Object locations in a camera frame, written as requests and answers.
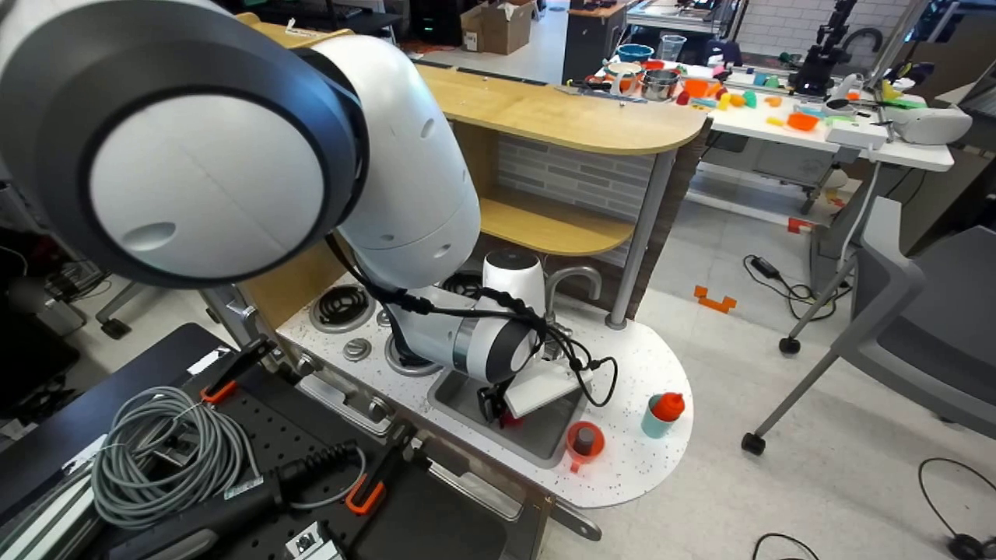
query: gray chair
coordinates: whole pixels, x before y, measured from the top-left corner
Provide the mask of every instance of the gray chair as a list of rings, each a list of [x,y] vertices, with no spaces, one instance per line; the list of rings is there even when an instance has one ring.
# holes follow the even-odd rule
[[[942,420],[996,437],[996,234],[972,227],[907,258],[899,251],[899,206],[877,199],[851,265],[832,288],[852,268],[858,268],[852,325],[796,389],[743,437],[742,448],[763,455],[767,432],[836,359]]]

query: cardboard box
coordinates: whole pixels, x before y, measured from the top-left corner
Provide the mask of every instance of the cardboard box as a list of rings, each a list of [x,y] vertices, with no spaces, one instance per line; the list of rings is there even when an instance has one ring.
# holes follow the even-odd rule
[[[482,3],[462,17],[464,47],[475,52],[515,52],[528,44],[531,3]]]

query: black cable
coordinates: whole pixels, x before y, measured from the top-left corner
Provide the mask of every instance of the black cable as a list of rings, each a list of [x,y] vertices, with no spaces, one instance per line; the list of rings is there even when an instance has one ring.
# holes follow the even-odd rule
[[[812,560],[819,560],[819,554],[815,554],[807,541],[793,538],[793,535],[785,535],[785,532],[767,532],[767,535],[759,535],[759,538],[752,541],[751,560],[759,560],[759,549],[763,549],[767,541],[774,541],[774,538],[803,549]]]
[[[785,299],[785,309],[788,309],[788,314],[791,314],[793,322],[803,322],[803,311],[800,311],[796,304],[812,304],[812,303],[815,303],[812,288],[807,288],[807,284],[788,284],[788,279],[782,278],[782,272],[771,268],[771,265],[770,265],[767,258],[759,258],[759,256],[743,256],[742,265],[743,265],[743,272],[748,272],[748,278],[751,278],[752,284],[759,284],[759,288],[767,288],[767,289],[771,289],[774,295]],[[823,304],[824,311],[815,311],[810,322],[819,325],[819,322],[834,317],[834,314],[836,314],[836,303],[847,299],[851,294],[852,294],[852,288],[840,288],[840,289]]]
[[[920,486],[920,499],[929,502],[929,507],[935,511],[935,518],[939,520],[939,526],[957,538],[960,532],[957,532],[957,526],[936,511],[936,504],[935,504],[935,499],[932,499],[932,491],[929,491],[929,468],[932,465],[948,465],[948,468],[960,468],[960,471],[966,471],[966,472],[972,472],[972,477],[979,477],[984,486],[991,486],[992,491],[996,491],[996,482],[991,480],[991,477],[984,477],[984,472],[979,472],[973,468],[967,468],[967,465],[962,465],[962,461],[952,461],[952,459],[925,459],[920,465],[917,465],[917,471],[916,471],[916,482]]]
[[[480,295],[499,303],[505,311],[482,311],[482,309],[436,309],[430,299],[417,299],[404,289],[383,289],[378,288],[368,275],[361,275],[361,268],[343,251],[343,246],[326,238],[326,246],[332,248],[332,256],[343,262],[343,268],[383,304],[400,304],[404,311],[415,311],[415,314],[447,314],[447,317],[494,317],[494,322],[517,322],[517,325],[525,325],[528,331],[538,333],[541,343],[554,343],[573,377],[579,381],[579,389],[585,395],[585,402],[591,408],[604,408],[613,402],[616,395],[616,384],[619,384],[619,361],[616,359],[591,359],[588,346],[582,346],[579,341],[573,341],[571,333],[557,331],[554,325],[549,325],[545,317],[538,317],[523,299],[515,299],[508,294],[494,294],[494,289],[480,289]],[[594,399],[585,385],[585,372],[600,372],[604,363],[611,363],[611,389],[604,399]]]

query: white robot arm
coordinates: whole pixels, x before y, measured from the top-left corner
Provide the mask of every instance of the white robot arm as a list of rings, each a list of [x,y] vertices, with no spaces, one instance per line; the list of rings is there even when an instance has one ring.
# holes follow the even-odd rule
[[[141,284],[244,279],[338,232],[383,294],[433,299],[480,238],[446,116],[373,38],[300,57],[209,0],[17,0],[0,122],[53,234]],[[521,322],[390,309],[410,351],[486,384],[534,343]]]

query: chair wheel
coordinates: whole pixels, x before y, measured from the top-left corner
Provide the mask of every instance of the chair wheel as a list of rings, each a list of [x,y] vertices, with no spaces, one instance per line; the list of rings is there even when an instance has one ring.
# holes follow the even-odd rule
[[[800,354],[800,348],[803,348],[800,341],[779,341],[782,354]]]
[[[101,331],[112,341],[124,341],[131,333],[131,328],[123,322],[103,322]]]
[[[743,432],[742,448],[752,459],[767,455],[767,440],[758,432]]]

